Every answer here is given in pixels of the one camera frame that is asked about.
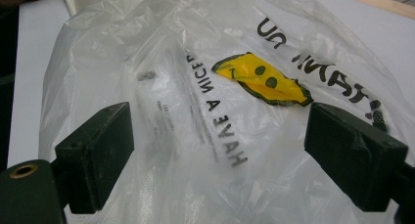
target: wooden board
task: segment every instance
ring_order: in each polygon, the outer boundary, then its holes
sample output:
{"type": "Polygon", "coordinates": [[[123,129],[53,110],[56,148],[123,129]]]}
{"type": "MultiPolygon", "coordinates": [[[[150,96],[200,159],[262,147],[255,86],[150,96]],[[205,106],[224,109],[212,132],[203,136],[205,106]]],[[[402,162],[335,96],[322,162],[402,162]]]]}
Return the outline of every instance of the wooden board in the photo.
{"type": "Polygon", "coordinates": [[[415,20],[415,7],[392,0],[356,0],[415,20]]]}

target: white surface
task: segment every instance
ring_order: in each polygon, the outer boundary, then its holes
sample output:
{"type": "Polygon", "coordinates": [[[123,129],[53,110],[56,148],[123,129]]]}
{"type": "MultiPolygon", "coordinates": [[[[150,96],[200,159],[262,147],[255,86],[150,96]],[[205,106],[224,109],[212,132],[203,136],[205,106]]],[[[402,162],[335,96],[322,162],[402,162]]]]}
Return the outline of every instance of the white surface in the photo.
{"type": "MultiPolygon", "coordinates": [[[[380,58],[415,106],[415,21],[352,0],[319,0],[380,58]]],[[[37,158],[43,75],[62,24],[64,0],[21,6],[9,166],[37,158]]]]}
{"type": "Polygon", "coordinates": [[[68,18],[63,0],[21,5],[9,166],[37,158],[43,75],[68,18]]]}

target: clear plastic bag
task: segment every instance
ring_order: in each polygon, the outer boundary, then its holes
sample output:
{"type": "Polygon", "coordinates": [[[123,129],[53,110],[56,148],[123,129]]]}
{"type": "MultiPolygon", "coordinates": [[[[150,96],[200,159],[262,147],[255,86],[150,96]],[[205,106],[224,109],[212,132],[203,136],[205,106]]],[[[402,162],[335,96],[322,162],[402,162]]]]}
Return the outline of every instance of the clear plastic bag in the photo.
{"type": "Polygon", "coordinates": [[[239,68],[236,57],[248,65],[247,54],[278,69],[278,83],[414,145],[413,110],[392,75],[316,1],[105,0],[58,37],[39,156],[53,159],[94,112],[124,101],[136,150],[105,208],[68,213],[69,223],[392,223],[395,203],[360,211],[304,151],[310,101],[267,102],[249,84],[273,76],[212,71],[239,68]]]}

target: yellow smiley face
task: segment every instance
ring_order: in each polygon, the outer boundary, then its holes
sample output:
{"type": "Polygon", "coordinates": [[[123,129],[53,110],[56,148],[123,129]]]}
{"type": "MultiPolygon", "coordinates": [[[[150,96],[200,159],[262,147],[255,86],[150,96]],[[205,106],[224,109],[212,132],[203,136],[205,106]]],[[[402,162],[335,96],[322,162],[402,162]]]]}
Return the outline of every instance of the yellow smiley face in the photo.
{"type": "Polygon", "coordinates": [[[287,78],[252,53],[229,57],[216,63],[212,70],[237,80],[250,94],[269,105],[289,107],[299,104],[305,107],[313,101],[310,92],[296,80],[287,78]]]}

